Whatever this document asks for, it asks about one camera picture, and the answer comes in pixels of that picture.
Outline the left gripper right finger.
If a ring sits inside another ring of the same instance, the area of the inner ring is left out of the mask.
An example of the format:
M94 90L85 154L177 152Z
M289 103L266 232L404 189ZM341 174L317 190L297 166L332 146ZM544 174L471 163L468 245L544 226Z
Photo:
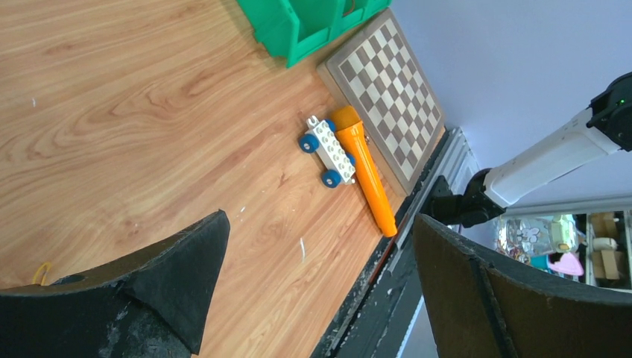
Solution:
M426 215L414 255L440 357L629 357L631 295L547 274Z

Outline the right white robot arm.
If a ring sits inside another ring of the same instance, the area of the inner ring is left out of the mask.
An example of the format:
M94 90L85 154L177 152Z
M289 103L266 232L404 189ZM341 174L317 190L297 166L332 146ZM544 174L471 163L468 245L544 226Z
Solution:
M434 195L424 214L472 227L528 193L617 151L631 151L631 74L621 75L565 125L506 163L476 172L461 194Z

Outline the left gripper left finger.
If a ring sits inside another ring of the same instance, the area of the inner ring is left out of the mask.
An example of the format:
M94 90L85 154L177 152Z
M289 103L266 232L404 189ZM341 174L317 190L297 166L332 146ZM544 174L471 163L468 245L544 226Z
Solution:
M1 291L3 357L190 357L201 349L230 235L218 210L51 284Z

